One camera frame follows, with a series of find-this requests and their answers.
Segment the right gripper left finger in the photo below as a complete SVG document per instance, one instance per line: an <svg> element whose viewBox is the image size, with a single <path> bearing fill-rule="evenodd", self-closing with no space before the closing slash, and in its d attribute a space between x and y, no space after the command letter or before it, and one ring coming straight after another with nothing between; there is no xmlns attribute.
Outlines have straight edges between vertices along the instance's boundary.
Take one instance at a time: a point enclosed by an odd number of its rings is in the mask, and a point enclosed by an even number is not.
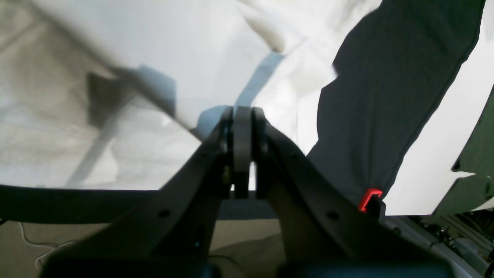
<svg viewBox="0 0 494 278"><path fill-rule="evenodd" d="M54 253L42 278L220 278L208 252L232 186L225 109L209 137L151 199L100 232Z"/></svg>

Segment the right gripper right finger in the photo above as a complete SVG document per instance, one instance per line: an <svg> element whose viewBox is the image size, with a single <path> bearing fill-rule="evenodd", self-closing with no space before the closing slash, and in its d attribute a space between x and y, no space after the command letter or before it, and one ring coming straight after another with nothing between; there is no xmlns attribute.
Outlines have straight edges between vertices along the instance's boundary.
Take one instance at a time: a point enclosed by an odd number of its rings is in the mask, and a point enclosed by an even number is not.
<svg viewBox="0 0 494 278"><path fill-rule="evenodd" d="M235 174L257 167L256 196L274 209L286 263L279 278L450 278L447 261L362 213L270 125L262 109L240 106L232 121Z"/></svg>

